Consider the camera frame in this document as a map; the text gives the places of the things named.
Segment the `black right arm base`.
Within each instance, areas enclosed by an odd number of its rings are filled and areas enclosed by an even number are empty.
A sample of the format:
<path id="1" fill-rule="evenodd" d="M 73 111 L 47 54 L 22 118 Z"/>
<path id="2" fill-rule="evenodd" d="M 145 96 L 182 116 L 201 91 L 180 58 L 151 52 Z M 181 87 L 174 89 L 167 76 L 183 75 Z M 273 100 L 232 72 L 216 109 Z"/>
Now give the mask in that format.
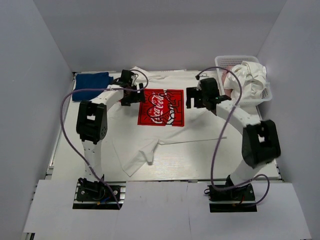
<path id="1" fill-rule="evenodd" d="M 226 191 L 217 191 L 209 185 L 203 192 L 208 196 L 211 213 L 257 212 L 256 197 L 251 184 Z"/>

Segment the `white Coca-Cola t shirt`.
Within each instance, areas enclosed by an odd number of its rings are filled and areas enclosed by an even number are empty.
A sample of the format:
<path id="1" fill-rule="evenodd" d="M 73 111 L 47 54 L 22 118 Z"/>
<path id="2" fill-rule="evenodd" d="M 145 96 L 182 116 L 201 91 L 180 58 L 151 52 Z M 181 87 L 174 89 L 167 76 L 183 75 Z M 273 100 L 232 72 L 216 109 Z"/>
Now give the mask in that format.
<path id="1" fill-rule="evenodd" d="M 137 179 L 142 166 L 155 162 L 160 146 L 216 141 L 225 121 L 205 108 L 186 108 L 186 89 L 195 87 L 191 72 L 160 75 L 134 67 L 137 83 L 149 80 L 145 102 L 108 111 L 102 145 L 102 169 L 108 181 Z"/>

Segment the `pink printed t shirt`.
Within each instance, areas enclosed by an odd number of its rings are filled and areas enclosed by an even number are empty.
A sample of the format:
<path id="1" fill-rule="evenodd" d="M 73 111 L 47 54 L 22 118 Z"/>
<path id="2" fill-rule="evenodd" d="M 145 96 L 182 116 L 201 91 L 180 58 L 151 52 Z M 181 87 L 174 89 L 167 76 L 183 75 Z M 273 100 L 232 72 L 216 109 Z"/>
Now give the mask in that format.
<path id="1" fill-rule="evenodd" d="M 224 83 L 225 83 L 225 80 L 226 80 L 228 73 L 229 72 L 227 70 L 223 71 L 222 76 L 221 76 L 221 82 L 222 82 L 222 86 L 223 86 L 223 90 L 224 90 L 225 95 L 230 97 L 233 90 L 232 89 L 225 89 L 225 87 L 224 87 Z"/>

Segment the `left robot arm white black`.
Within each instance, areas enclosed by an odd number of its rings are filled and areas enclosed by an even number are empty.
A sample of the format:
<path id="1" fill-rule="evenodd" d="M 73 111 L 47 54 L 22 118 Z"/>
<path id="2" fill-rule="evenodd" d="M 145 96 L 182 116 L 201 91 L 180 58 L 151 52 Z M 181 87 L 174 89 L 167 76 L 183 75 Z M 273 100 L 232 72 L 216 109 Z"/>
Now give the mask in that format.
<path id="1" fill-rule="evenodd" d="M 76 132 L 81 140 L 85 161 L 85 178 L 89 181 L 96 179 L 104 184 L 102 173 L 102 140 L 108 131 L 107 113 L 113 105 L 121 103 L 129 107 L 131 104 L 146 101 L 144 89 L 148 82 L 136 83 L 141 74 L 148 81 L 148 77 L 140 70 L 122 70 L 118 79 L 115 79 L 106 89 L 90 100 L 83 100 L 79 104 Z"/>

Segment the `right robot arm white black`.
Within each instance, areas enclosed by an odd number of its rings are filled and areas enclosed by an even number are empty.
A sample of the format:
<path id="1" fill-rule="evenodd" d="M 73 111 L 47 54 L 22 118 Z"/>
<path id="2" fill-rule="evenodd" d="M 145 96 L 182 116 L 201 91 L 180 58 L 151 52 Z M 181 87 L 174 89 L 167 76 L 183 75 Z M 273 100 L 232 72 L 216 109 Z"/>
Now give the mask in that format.
<path id="1" fill-rule="evenodd" d="M 223 119 L 216 145 L 219 146 L 228 124 L 241 135 L 242 160 L 236 170 L 226 179 L 225 187 L 213 186 L 216 191 L 243 188 L 261 176 L 259 171 L 281 155 L 276 124 L 272 120 L 259 120 L 238 107 L 227 95 L 220 95 L 217 81 L 201 79 L 196 87 L 186 89 L 186 107 L 205 108 Z"/>

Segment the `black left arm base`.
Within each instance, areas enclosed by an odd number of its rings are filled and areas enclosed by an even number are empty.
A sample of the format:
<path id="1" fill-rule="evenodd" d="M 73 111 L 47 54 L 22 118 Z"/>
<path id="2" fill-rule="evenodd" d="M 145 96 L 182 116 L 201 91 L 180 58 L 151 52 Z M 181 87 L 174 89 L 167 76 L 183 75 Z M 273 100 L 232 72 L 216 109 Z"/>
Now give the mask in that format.
<path id="1" fill-rule="evenodd" d="M 119 210 L 125 200 L 126 185 L 111 184 L 111 190 L 100 181 L 79 178 L 72 208 L 74 210 Z"/>

